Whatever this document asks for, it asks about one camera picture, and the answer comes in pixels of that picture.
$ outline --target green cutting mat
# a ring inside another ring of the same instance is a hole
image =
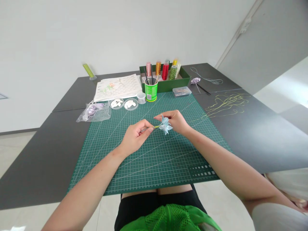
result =
[[[227,150],[230,147],[193,95],[175,98],[172,92],[159,93],[155,102],[140,104],[134,111],[112,110],[111,118],[92,122],[84,141],[68,190],[71,190],[101,159],[117,147],[129,125],[178,109],[188,124]],[[155,129],[141,148],[127,157],[112,178],[105,195],[143,191],[181,184],[217,180],[211,166],[182,135],[171,130],[164,135]]]

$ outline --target pink thread spool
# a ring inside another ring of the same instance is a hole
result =
[[[150,77],[151,75],[151,63],[147,62],[147,76]]]

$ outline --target person's arm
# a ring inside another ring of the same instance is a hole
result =
[[[256,205],[266,202],[300,211],[249,164],[191,128],[178,110],[164,112],[162,115],[169,118],[176,132],[184,135],[196,147],[227,188],[243,202],[250,215]],[[158,115],[154,118],[161,121],[162,117]]]
[[[146,120],[130,125],[122,143],[72,188],[42,230],[82,230],[97,208],[119,165],[141,147],[152,131],[153,125]]]

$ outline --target person's left hand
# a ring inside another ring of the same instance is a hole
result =
[[[125,154],[126,157],[129,156],[141,147],[153,130],[153,125],[145,119],[136,124],[130,125],[126,130],[122,143],[118,148],[123,154]]]

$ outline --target green thread spool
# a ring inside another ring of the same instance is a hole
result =
[[[175,65],[171,66],[169,80],[174,80],[176,75],[177,67]]]

